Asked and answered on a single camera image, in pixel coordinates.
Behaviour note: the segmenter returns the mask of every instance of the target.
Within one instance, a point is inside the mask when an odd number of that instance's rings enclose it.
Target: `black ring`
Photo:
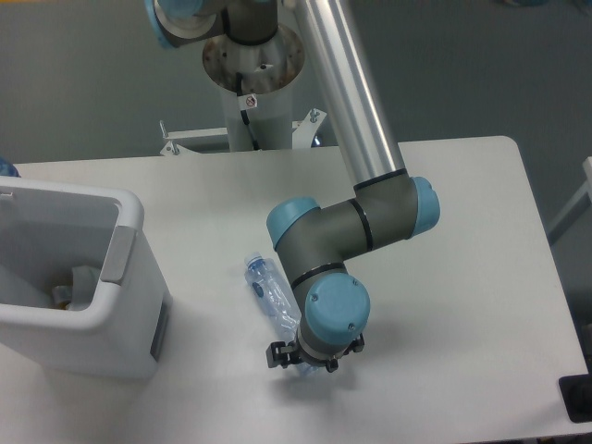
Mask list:
[[[368,217],[366,217],[366,213],[358,201],[350,199],[348,202],[355,208],[355,211],[358,212],[358,216],[360,217],[360,221],[362,221],[362,227],[364,227],[364,233],[366,235],[366,251],[371,252],[374,250],[374,240],[372,239],[372,229],[370,229]]]
[[[339,269],[346,270],[345,265],[342,262],[332,262],[329,264],[324,264],[324,265],[318,266],[317,268],[313,268],[312,270],[309,270],[306,273],[303,273],[302,275],[296,277],[294,279],[294,281],[292,282],[292,284],[290,285],[290,287],[292,288],[292,290],[294,290],[294,289],[296,289],[296,287],[298,287],[300,284],[302,284],[306,279],[312,278],[313,276],[316,276],[320,273],[324,273],[329,270],[339,270]]]
[[[383,180],[395,178],[400,176],[401,174],[407,174],[407,169],[402,168],[398,169],[397,171],[391,171],[390,173],[383,174],[382,176],[378,176],[377,178],[369,179],[364,182],[360,182],[353,187],[354,191],[361,190],[362,188],[369,187],[370,185],[374,185],[375,183],[382,182]]]

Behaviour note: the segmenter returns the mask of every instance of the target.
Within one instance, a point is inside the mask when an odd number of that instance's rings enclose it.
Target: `white table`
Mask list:
[[[586,366],[514,142],[402,150],[438,191],[440,222],[348,263],[372,299],[366,348],[308,380],[266,368],[276,338],[242,259],[276,257],[265,219],[282,200],[352,197],[338,149],[18,166],[137,193],[175,305],[149,381],[43,370],[0,348],[0,439],[431,444],[592,430],[562,404],[559,377]]]

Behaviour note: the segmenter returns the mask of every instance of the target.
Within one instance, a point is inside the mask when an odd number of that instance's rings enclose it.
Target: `clear plastic bottle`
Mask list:
[[[244,263],[247,266],[244,278],[276,331],[277,338],[274,340],[283,340],[287,344],[292,342],[296,338],[301,313],[288,282],[279,273],[274,260],[264,259],[260,253],[247,256]],[[303,376],[317,368],[307,363],[296,367]]]

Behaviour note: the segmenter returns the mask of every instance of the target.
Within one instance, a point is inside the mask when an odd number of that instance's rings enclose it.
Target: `white container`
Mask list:
[[[172,299],[142,224],[129,191],[0,178],[0,342],[47,367],[151,376]],[[101,269],[90,306],[47,308],[79,265]]]

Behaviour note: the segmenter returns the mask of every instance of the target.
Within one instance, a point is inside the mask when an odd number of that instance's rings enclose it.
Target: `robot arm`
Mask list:
[[[348,2],[285,3],[313,60],[356,197],[323,209],[310,197],[296,198],[270,213],[267,228],[302,320],[295,340],[271,344],[267,360],[270,367],[305,361],[332,372],[339,358],[364,346],[370,313],[364,285],[347,273],[344,262],[431,229],[439,219],[439,203],[426,179],[407,173],[367,75]],[[236,0],[227,11],[234,5],[240,14],[233,16],[231,29],[247,15],[260,17],[257,8],[272,12],[277,7],[275,1]]]

